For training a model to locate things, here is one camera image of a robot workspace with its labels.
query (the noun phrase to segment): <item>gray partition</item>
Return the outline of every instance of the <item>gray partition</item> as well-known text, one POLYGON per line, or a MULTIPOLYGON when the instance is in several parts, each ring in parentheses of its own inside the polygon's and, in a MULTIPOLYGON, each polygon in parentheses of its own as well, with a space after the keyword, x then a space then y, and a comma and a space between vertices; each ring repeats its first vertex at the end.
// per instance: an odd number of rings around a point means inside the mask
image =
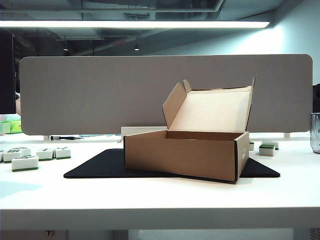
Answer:
POLYGON ((313 81, 306 54, 26 57, 20 62, 22 129, 112 134, 122 126, 165 126, 162 104, 177 82, 228 88, 251 85, 255 75, 247 130, 308 131, 313 81))

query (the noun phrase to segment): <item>white desk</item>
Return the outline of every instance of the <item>white desk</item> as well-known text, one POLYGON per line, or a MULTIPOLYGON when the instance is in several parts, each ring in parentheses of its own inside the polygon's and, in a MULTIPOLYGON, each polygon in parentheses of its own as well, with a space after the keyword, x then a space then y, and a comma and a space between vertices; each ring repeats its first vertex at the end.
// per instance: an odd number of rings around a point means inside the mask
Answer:
POLYGON ((11 172, 0 164, 2 230, 236 229, 320 227, 320 155, 310 141, 283 139, 274 157, 250 157, 279 178, 240 178, 236 185, 185 178, 66 179, 63 174, 120 137, 43 141, 0 136, 2 149, 68 146, 72 158, 11 172))

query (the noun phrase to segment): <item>light strip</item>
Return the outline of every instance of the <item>light strip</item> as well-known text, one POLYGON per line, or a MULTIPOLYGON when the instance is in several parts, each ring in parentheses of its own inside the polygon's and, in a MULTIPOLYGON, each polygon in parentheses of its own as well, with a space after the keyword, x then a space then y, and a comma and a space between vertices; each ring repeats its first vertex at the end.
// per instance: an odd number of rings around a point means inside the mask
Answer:
POLYGON ((8 28, 110 28, 110 29, 259 29, 265 28, 268 21, 1 21, 0 27, 8 28))

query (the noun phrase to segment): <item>white wall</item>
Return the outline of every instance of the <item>white wall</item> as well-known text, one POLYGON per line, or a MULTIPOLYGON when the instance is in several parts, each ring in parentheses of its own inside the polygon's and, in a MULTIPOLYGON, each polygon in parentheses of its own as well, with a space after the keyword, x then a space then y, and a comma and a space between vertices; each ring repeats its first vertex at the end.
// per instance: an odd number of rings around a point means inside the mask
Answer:
POLYGON ((320 0, 304 0, 277 25, 199 41, 149 55, 309 54, 320 83, 320 0))

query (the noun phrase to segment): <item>ceiling light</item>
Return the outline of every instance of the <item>ceiling light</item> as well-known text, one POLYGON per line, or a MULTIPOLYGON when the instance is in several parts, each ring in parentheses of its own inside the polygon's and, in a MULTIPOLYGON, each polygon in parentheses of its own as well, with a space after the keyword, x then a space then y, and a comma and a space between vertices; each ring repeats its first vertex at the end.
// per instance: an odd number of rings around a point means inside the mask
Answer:
POLYGON ((176 29, 176 28, 265 28, 268 21, 86 21, 37 20, 3 21, 0 27, 10 28, 113 28, 113 29, 176 29))

